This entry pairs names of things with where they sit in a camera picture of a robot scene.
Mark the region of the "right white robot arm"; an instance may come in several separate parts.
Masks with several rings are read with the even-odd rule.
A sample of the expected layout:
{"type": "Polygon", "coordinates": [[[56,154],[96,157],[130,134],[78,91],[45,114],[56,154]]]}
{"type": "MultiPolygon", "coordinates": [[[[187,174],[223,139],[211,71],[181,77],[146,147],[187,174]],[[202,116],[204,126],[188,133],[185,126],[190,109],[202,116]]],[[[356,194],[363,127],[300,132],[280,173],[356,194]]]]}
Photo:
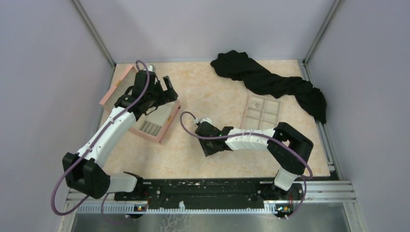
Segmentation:
{"type": "Polygon", "coordinates": [[[291,185],[307,169],[314,147],[310,139],[285,122],[262,130],[235,127],[219,130],[207,117],[197,119],[195,123],[195,135],[206,156],[237,150],[269,152],[280,165],[272,186],[273,195],[278,199],[285,199],[291,193],[291,185]]]}

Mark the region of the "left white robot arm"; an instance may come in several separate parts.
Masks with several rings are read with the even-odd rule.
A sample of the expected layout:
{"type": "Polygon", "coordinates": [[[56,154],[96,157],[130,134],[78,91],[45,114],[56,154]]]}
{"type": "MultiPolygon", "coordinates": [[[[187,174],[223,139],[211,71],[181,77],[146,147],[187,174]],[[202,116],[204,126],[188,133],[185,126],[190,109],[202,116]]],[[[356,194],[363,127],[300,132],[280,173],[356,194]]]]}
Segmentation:
{"type": "Polygon", "coordinates": [[[91,140],[77,153],[67,153],[63,157],[61,180],[66,181],[69,188],[94,199],[109,193],[126,193],[133,200],[144,196],[145,187],[140,184],[142,177],[132,173],[109,175],[103,167],[120,138],[141,116],[177,100],[178,94],[170,78],[165,76],[163,81],[166,90],[149,67],[135,74],[134,84],[116,100],[110,116],[91,140]]]}

